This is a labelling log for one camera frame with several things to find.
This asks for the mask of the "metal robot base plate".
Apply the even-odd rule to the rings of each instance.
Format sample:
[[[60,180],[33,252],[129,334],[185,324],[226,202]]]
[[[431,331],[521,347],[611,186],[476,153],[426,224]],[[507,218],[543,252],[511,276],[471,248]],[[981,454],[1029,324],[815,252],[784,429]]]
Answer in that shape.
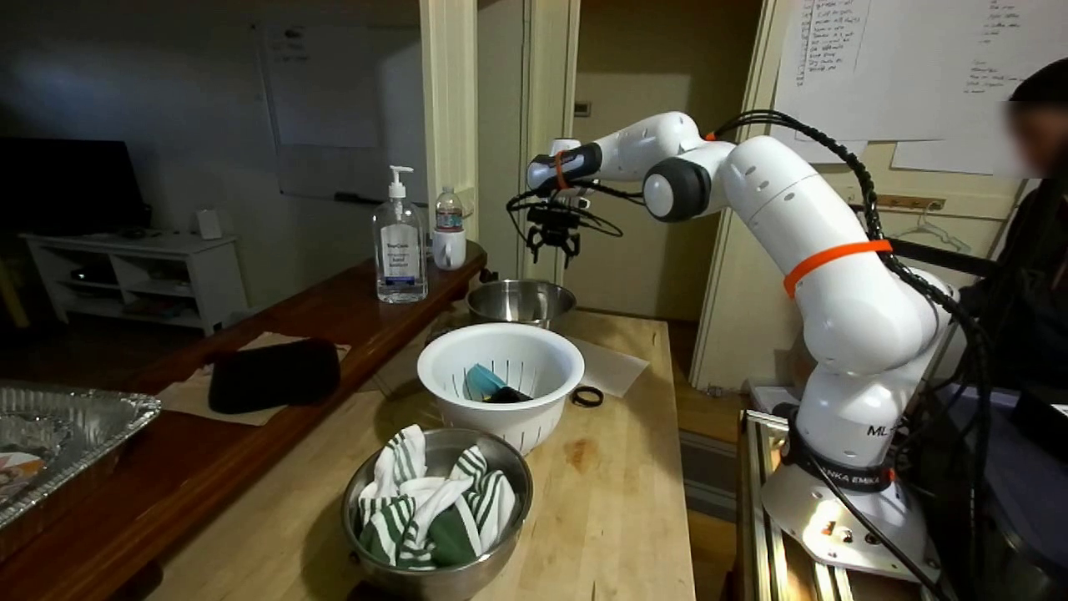
[[[759,506],[815,559],[861,573],[933,583],[936,551],[928,542],[916,502],[901,487],[831,487],[818,475],[786,465],[759,484]]]

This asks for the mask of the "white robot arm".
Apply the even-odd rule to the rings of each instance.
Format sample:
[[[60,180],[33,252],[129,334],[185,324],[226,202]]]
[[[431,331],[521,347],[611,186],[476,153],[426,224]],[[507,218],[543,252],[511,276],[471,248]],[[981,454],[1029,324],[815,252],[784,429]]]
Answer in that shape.
[[[614,178],[636,178],[636,202],[656,220],[725,208],[744,220],[779,270],[815,356],[793,435],[828,467],[877,469],[947,334],[952,286],[891,262],[891,243],[775,138],[706,140],[687,112],[666,110],[528,168],[539,197]]]

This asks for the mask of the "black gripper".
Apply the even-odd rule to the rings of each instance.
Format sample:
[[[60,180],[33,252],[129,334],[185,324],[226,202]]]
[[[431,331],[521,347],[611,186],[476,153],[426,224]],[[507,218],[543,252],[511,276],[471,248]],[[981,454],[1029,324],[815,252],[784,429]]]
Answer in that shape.
[[[564,248],[564,262],[569,262],[580,252],[576,212],[552,197],[532,197],[522,243],[532,262],[539,259],[539,248]]]

